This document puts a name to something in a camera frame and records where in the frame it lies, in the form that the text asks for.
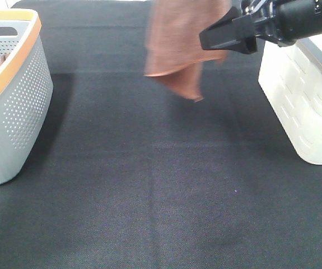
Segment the laundry basket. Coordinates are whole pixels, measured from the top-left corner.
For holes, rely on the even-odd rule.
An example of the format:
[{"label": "laundry basket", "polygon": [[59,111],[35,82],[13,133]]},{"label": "laundry basket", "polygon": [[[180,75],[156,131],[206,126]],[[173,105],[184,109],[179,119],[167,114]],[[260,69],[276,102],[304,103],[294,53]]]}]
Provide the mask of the laundry basket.
[{"label": "laundry basket", "polygon": [[0,11],[0,184],[15,177],[43,125],[53,90],[39,32],[41,22],[32,10]]},{"label": "laundry basket", "polygon": [[288,48],[267,42],[259,83],[298,155],[322,165],[322,34]]}]

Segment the black tablecloth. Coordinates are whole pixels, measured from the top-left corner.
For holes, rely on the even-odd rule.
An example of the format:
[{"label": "black tablecloth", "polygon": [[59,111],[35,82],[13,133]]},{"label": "black tablecloth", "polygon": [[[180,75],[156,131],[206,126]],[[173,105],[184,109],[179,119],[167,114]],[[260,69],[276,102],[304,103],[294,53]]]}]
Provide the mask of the black tablecloth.
[{"label": "black tablecloth", "polygon": [[261,52],[207,63],[194,104],[143,77],[151,3],[15,7],[39,12],[54,93],[0,186],[0,268],[322,268],[322,166],[264,96]]}]

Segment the black robotic arm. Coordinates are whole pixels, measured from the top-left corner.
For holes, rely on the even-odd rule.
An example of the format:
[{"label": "black robotic arm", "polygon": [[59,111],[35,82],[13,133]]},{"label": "black robotic arm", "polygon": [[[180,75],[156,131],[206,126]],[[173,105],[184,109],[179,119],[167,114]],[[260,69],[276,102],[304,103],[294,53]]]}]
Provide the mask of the black robotic arm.
[{"label": "black robotic arm", "polygon": [[199,37],[204,50],[251,54],[256,38],[286,47],[317,34],[322,34],[322,0],[243,0]]}]

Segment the brown towel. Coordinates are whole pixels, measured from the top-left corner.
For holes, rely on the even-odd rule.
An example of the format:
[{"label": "brown towel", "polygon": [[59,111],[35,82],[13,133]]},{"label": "brown towel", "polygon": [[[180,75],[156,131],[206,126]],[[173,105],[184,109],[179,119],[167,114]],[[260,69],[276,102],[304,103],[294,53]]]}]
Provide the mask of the brown towel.
[{"label": "brown towel", "polygon": [[195,101],[202,99],[202,62],[227,55],[202,50],[199,33],[218,21],[230,7],[228,0],[156,0],[148,27],[145,76]]},{"label": "brown towel", "polygon": [[0,66],[6,61],[6,59],[9,57],[10,53],[3,54],[0,58]]}]

